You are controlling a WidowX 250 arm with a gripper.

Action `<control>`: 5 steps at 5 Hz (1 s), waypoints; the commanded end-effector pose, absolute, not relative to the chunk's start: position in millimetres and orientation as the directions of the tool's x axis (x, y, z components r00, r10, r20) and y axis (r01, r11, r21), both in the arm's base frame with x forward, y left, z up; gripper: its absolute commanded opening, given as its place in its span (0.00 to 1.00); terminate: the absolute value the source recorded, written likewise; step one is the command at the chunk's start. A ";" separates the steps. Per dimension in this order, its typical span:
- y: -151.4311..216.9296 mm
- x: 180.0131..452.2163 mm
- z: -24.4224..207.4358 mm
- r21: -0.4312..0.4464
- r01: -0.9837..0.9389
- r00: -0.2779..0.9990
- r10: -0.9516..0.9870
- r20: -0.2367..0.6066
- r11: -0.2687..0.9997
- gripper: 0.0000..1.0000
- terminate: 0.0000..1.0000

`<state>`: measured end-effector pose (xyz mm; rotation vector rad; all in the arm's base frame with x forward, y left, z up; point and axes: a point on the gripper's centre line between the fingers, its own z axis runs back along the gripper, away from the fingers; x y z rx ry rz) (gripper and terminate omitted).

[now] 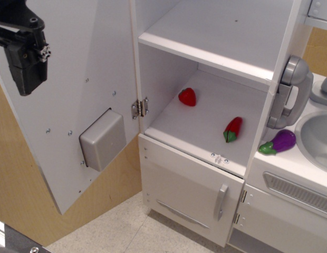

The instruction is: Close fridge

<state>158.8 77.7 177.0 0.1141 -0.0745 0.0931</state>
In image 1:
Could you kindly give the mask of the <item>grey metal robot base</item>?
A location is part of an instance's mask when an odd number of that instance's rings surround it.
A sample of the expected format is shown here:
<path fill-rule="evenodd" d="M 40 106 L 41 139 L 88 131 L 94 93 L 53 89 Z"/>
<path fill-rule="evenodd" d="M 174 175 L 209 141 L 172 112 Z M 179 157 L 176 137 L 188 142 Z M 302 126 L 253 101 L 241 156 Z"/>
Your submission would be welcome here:
<path fill-rule="evenodd" d="M 29 237 L 0 221 L 0 252 L 50 252 Z"/>

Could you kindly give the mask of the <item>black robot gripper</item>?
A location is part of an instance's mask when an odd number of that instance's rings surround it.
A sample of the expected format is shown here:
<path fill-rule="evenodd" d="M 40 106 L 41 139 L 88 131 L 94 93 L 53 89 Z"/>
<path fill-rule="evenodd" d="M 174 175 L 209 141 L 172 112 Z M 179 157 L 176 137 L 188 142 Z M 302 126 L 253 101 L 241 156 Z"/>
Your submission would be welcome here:
<path fill-rule="evenodd" d="M 26 1 L 0 1 L 0 46 L 7 47 L 9 70 L 21 96 L 30 95 L 47 80 L 51 51 L 44 28 L 44 21 L 28 8 Z M 23 45 L 10 44 L 14 41 Z"/>

